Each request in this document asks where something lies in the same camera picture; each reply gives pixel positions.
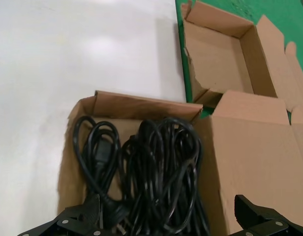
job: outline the brown cardboard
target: brown cardboard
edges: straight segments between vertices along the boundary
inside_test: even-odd
[[[81,204],[86,185],[72,146],[72,131],[83,115],[113,123],[123,144],[143,119],[177,116],[192,121],[204,145],[198,189],[212,236],[241,230],[234,215],[234,197],[271,207],[303,226],[303,107],[297,106],[290,125],[282,99],[227,91],[212,116],[198,119],[199,104],[182,104],[122,94],[96,92],[81,99],[68,118],[59,176],[59,205]],[[80,130],[81,143],[89,127]],[[120,199],[117,178],[109,195]]]
[[[195,128],[205,150],[199,191],[213,236],[241,230],[236,194],[303,226],[303,107],[290,125],[282,99],[228,91]]]
[[[229,89],[276,96],[251,21],[199,1],[182,13],[194,102],[215,107]]]
[[[74,124],[79,117],[89,115],[96,120],[110,121],[118,129],[123,144],[130,135],[137,132],[143,119],[174,116],[191,121],[200,114],[201,110],[202,105],[199,104],[176,103],[102,91],[97,91],[95,96],[81,99],[68,117],[58,183],[58,212],[62,212],[65,207],[82,204],[85,198],[86,185],[72,141]],[[88,133],[89,127],[85,124],[80,129],[80,143],[83,143]],[[109,195],[114,199],[120,198],[116,179],[111,184]]]
[[[295,43],[289,42],[284,51],[284,35],[266,16],[260,19],[257,30],[277,97],[285,101],[290,112],[303,106],[303,71]]]
[[[227,90],[282,98],[303,107],[303,71],[294,42],[266,17],[257,26],[196,1],[182,5],[193,101],[215,107]]]

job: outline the cable bundle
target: cable bundle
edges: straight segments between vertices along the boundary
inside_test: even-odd
[[[84,121],[92,129],[80,152],[78,134]],[[104,228],[120,224],[129,236],[210,235],[197,191],[202,144],[185,120],[144,120],[138,133],[121,147],[111,123],[81,117],[75,125],[73,144],[89,192],[103,199]],[[107,156],[100,152],[103,146],[109,147]],[[107,196],[117,170],[122,191],[118,202]]]

